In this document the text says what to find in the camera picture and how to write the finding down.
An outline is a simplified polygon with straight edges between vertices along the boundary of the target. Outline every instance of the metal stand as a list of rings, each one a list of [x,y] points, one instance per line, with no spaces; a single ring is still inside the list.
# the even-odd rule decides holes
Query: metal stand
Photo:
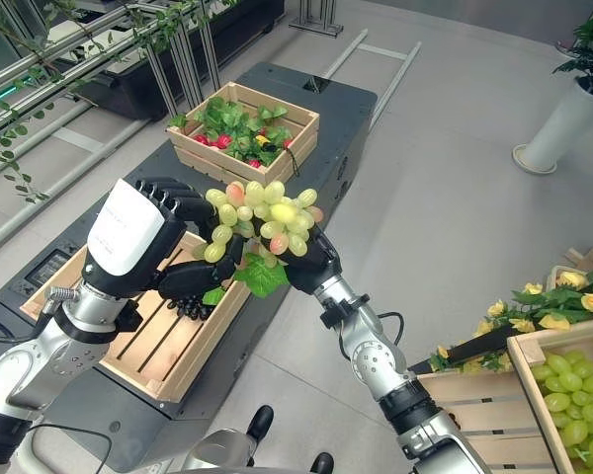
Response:
[[[318,17],[312,16],[311,9],[311,0],[300,0],[298,5],[298,17],[292,20],[290,26],[335,38],[343,31],[342,25],[336,25],[334,23],[334,17],[336,16],[336,0],[320,0]]]

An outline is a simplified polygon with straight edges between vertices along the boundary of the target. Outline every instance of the red flower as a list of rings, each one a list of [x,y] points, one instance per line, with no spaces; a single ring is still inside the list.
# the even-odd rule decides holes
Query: red flower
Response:
[[[209,139],[205,135],[201,135],[201,134],[200,135],[196,135],[196,136],[194,136],[194,140],[199,141],[203,145],[208,145],[209,144]]]
[[[233,141],[233,139],[226,134],[220,135],[219,138],[217,139],[217,142],[215,143],[215,146],[217,148],[219,148],[220,150],[223,150],[224,148],[226,148],[228,146],[228,144]]]

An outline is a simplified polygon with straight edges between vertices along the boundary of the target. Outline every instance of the gray floor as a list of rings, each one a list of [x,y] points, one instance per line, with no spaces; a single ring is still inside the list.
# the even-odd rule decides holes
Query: gray floor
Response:
[[[347,280],[377,310],[405,315],[401,344],[415,361],[438,343],[468,338],[491,302],[541,281],[568,247],[593,245],[593,130],[554,175],[525,174],[511,161],[512,147],[534,135],[570,87],[570,77],[551,76],[561,61],[551,46],[359,0],[340,3],[338,22],[345,25],[339,39],[283,22],[222,77],[260,60],[321,73],[363,28],[380,47],[406,51],[423,42],[328,227]],[[358,57],[335,77],[381,93],[392,71],[386,61]],[[0,285],[163,142],[163,128],[147,127],[14,237],[0,251]],[[276,421],[258,465],[304,469],[327,449],[339,473],[407,472],[392,431],[319,313],[311,298],[289,294],[213,426],[245,428],[270,403]],[[64,434],[40,433],[37,447],[60,472],[89,474],[96,466]]]

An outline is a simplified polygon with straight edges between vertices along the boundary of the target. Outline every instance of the metal frame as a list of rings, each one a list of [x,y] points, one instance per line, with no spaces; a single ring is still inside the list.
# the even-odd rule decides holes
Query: metal frame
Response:
[[[300,0],[298,16],[290,22],[290,26],[299,30],[320,33],[337,37],[343,31],[342,25],[334,23],[336,17],[336,0],[320,0],[318,17],[312,15],[311,0]]]
[[[384,49],[382,47],[364,44],[363,40],[367,37],[368,33],[369,30],[367,29],[362,30],[358,34],[358,36],[355,37],[354,40],[349,43],[345,50],[340,54],[340,56],[338,56],[338,58],[332,63],[332,65],[329,66],[327,71],[325,71],[321,77],[323,77],[324,79],[331,78],[332,75],[334,75],[334,73],[340,68],[340,66],[343,65],[347,58],[351,56],[356,49],[372,52],[375,54],[380,54],[382,56],[392,57],[395,59],[399,59],[401,61],[399,69],[397,70],[397,72],[395,72],[395,75],[393,75],[393,78],[391,79],[391,82],[388,84],[388,87],[376,102],[374,114],[372,115],[372,122],[369,125],[369,130],[371,130],[380,118],[382,111],[384,111],[384,107],[386,107],[386,104],[393,95],[393,92],[395,92],[395,89],[397,89],[397,86],[404,77],[404,74],[406,74],[406,71],[413,62],[413,59],[415,59],[415,56],[417,55],[420,47],[422,46],[422,42],[418,41],[408,54],[404,54],[403,52],[392,51],[390,49]]]

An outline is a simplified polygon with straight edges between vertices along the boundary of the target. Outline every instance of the white planter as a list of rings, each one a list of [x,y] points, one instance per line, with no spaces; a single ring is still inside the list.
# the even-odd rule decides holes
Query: white planter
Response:
[[[593,95],[576,79],[547,123],[527,145],[518,145],[512,157],[518,166],[530,173],[553,173],[556,161],[593,125]]]

